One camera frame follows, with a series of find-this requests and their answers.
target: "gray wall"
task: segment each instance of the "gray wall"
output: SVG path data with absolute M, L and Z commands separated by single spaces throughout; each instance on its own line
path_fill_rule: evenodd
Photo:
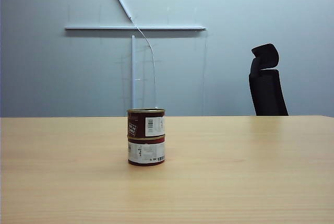
M 333 0 L 123 0 L 147 32 L 157 101 L 168 115 L 254 114 L 251 48 L 272 42 L 290 114 L 334 116 Z M 137 32 L 64 30 L 131 26 L 117 0 L 1 0 L 2 116 L 125 115 L 131 35 L 138 37 L 139 107 L 154 106 L 150 51 Z

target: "metal rim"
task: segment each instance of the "metal rim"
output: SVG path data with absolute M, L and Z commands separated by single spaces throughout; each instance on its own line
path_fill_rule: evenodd
M 161 135 L 161 136 L 158 136 L 158 137 L 148 137 L 148 138 L 134 138 L 134 137 L 131 137 L 131 136 L 127 136 L 128 139 L 133 139 L 133 140 L 156 140 L 156 139 L 162 139 L 162 138 L 165 138 L 165 135 Z
M 133 108 L 128 109 L 129 113 L 163 113 L 165 109 L 162 108 Z

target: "wire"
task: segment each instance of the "wire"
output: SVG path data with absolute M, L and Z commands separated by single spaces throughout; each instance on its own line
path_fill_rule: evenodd
M 147 44 L 149 45 L 151 52 L 152 52 L 152 63 L 153 63 L 153 75 L 154 75 L 154 106 L 155 108 L 157 107 L 157 76 L 156 76 L 156 64 L 154 61 L 154 53 L 153 53 L 153 48 L 150 44 L 150 42 L 147 40 L 147 38 L 145 37 L 145 35 L 143 34 L 143 32 L 137 27 L 136 23 L 134 23 L 132 21 L 132 19 L 130 19 L 131 22 L 135 25 L 135 27 L 138 29 L 138 31 L 141 33 L 141 35 L 144 37 L 144 39 L 146 40 Z

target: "black office chair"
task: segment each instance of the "black office chair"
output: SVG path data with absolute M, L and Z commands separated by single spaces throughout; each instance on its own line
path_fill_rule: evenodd
M 273 44 L 252 49 L 255 58 L 249 74 L 249 87 L 256 115 L 288 115 L 281 89 L 278 52 Z

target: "wooden table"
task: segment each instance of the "wooden table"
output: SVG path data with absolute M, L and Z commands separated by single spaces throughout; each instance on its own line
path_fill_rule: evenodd
M 1 124 L 2 223 L 334 223 L 334 118 L 167 117 L 153 167 L 125 117 Z

